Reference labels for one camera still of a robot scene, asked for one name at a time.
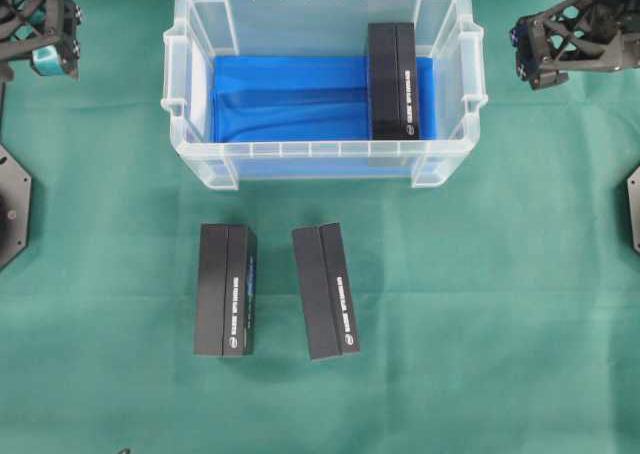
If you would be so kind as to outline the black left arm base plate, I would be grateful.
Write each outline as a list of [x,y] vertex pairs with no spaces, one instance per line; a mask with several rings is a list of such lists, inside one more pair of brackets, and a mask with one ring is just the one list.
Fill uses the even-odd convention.
[[32,177],[1,146],[1,268],[28,245]]

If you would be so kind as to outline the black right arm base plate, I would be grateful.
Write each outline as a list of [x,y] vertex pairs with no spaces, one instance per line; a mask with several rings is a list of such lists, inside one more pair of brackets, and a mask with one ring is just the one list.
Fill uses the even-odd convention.
[[639,256],[639,165],[617,180],[612,191],[612,207],[618,241]]

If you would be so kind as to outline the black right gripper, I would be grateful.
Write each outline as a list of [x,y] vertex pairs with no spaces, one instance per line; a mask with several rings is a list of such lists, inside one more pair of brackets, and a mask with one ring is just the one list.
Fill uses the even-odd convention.
[[519,18],[510,31],[517,77],[532,90],[559,86],[570,71],[622,69],[622,0],[565,0]]

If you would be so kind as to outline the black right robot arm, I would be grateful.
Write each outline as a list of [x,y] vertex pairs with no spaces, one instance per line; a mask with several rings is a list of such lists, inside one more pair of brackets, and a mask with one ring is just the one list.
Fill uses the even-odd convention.
[[555,87],[570,71],[639,67],[639,0],[564,0],[522,16],[510,30],[517,77],[533,90]]

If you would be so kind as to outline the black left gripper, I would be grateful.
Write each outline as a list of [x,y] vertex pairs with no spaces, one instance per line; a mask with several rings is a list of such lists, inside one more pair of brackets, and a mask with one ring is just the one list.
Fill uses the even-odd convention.
[[81,23],[73,0],[1,0],[1,78],[12,80],[18,61],[40,76],[78,78]]

